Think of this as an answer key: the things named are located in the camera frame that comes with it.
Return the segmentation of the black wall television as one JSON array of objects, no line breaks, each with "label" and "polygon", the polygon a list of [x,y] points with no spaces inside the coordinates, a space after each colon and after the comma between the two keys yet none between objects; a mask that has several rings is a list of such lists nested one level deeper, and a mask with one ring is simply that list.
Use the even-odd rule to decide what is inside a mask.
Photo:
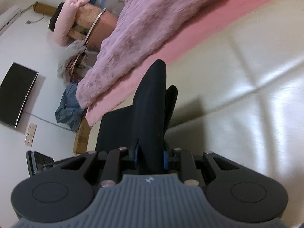
[{"label": "black wall television", "polygon": [[16,128],[38,72],[12,63],[1,83],[1,123]]}]

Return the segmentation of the brown chair with clothes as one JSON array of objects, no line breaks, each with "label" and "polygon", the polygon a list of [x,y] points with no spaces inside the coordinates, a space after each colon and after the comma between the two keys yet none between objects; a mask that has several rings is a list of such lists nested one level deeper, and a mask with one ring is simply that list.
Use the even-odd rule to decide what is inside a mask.
[{"label": "brown chair with clothes", "polygon": [[74,40],[85,40],[90,51],[100,51],[103,40],[114,31],[117,20],[118,17],[106,8],[86,4],[76,12],[74,24],[67,35]]}]

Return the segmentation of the cardboard box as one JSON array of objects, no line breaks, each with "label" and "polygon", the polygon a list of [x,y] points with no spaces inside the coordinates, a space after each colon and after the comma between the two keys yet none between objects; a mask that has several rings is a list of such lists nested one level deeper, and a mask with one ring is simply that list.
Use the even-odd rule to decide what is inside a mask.
[{"label": "cardboard box", "polygon": [[73,153],[83,154],[87,152],[89,135],[91,132],[91,127],[89,126],[87,120],[84,118],[79,126],[78,131],[76,132]]}]

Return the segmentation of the blue grey clothes pile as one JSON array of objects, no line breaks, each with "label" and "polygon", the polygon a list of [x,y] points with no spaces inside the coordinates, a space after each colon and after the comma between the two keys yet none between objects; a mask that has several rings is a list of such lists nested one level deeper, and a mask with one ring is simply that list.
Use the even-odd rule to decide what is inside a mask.
[{"label": "blue grey clothes pile", "polygon": [[77,86],[77,82],[71,82],[65,88],[55,112],[56,122],[68,125],[73,132],[78,131],[85,113],[76,99]]}]

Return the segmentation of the black pants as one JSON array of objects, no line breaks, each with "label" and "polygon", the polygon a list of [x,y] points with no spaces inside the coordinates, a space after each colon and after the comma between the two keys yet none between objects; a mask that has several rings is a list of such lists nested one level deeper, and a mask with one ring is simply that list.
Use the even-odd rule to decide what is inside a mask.
[{"label": "black pants", "polygon": [[164,135],[178,91],[166,86],[166,64],[156,60],[141,80],[132,105],[106,113],[101,119],[96,151],[139,146],[138,165],[145,174],[164,170]]}]

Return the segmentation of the fluffy mauve blanket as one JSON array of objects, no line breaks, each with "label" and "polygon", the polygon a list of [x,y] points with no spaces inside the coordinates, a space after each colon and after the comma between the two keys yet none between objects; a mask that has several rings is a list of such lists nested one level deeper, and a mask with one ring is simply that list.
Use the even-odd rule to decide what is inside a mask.
[{"label": "fluffy mauve blanket", "polygon": [[94,66],[77,86],[79,105],[89,107],[212,1],[126,0],[114,31],[103,40]]}]

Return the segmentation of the pink bed sheet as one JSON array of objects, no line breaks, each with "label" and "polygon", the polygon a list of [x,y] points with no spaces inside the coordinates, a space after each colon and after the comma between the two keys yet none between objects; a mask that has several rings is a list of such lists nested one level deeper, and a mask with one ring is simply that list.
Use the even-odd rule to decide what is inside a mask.
[{"label": "pink bed sheet", "polygon": [[186,22],[181,31],[170,38],[139,67],[121,77],[110,90],[103,93],[87,110],[86,120],[94,126],[102,116],[123,103],[138,87],[146,71],[157,59],[171,65],[183,54],[223,30],[229,24],[272,0],[218,0],[203,8]]}]

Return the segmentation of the wooden roll on wall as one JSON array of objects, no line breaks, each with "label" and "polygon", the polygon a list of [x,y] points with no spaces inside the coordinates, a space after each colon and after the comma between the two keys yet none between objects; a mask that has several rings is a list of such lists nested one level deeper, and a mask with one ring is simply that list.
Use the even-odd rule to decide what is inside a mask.
[{"label": "wooden roll on wall", "polygon": [[57,10],[56,7],[53,7],[53,6],[44,4],[44,3],[39,3],[39,2],[35,2],[32,7],[33,7],[34,12],[39,13],[39,14],[48,15],[51,17],[54,15],[54,13]]}]

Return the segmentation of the pink padded jacket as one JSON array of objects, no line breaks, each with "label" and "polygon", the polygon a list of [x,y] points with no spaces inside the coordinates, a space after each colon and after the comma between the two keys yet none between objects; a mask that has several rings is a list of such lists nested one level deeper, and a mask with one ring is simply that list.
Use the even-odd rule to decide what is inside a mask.
[{"label": "pink padded jacket", "polygon": [[68,33],[72,28],[78,9],[90,0],[65,0],[60,3],[49,21],[49,30],[55,43],[65,46],[69,40]]}]

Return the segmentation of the white plastic bag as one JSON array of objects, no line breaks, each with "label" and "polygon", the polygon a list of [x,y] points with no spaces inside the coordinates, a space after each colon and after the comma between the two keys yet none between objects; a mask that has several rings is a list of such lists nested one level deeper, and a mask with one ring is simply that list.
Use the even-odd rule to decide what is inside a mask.
[{"label": "white plastic bag", "polygon": [[68,64],[74,62],[77,55],[84,52],[86,48],[87,45],[85,40],[76,40],[63,51],[58,62],[57,78],[61,79],[65,86],[68,86],[71,82],[71,77],[67,70]]}]

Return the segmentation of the beige wall socket plate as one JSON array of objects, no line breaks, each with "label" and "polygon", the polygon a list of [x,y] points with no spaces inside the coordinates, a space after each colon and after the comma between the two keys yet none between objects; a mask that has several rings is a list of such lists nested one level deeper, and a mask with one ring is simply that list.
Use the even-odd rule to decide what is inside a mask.
[{"label": "beige wall socket plate", "polygon": [[24,145],[31,147],[33,144],[33,139],[35,136],[35,132],[37,129],[37,125],[30,123],[26,132]]}]

